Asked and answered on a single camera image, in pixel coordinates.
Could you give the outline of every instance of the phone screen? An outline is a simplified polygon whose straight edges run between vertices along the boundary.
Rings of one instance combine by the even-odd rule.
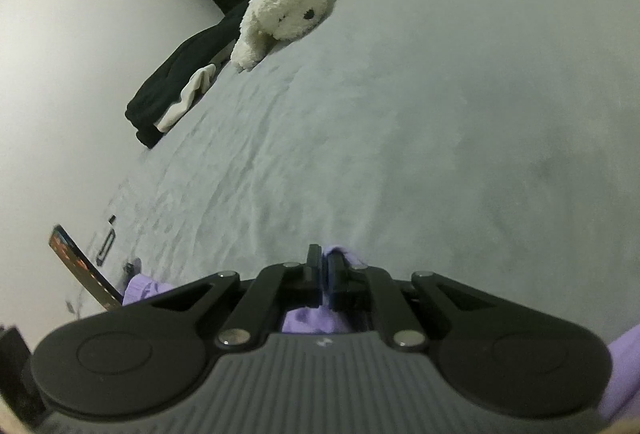
[[[103,308],[112,310],[122,306],[122,295],[91,264],[62,226],[53,228],[49,246]]]

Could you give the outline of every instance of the ribbed surface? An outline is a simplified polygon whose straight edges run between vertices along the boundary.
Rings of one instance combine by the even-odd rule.
[[[220,359],[171,409],[125,424],[53,415],[48,434],[589,434],[595,413],[512,419],[455,393],[428,358],[385,346],[377,333],[271,335],[265,347]]]

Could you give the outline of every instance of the white wall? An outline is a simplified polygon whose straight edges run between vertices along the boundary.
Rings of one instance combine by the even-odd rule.
[[[72,317],[52,226],[87,244],[145,151],[127,101],[221,17],[210,0],[0,0],[0,323],[32,347]]]

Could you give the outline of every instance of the stuffed animal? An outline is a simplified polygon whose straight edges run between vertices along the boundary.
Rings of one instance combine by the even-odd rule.
[[[267,55],[273,40],[301,37],[320,22],[328,0],[251,0],[231,62],[251,69]]]

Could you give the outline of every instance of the bed sheet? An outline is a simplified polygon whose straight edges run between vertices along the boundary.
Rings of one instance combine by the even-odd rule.
[[[143,154],[106,270],[246,278],[338,243],[606,340],[636,324],[638,0],[333,2]]]

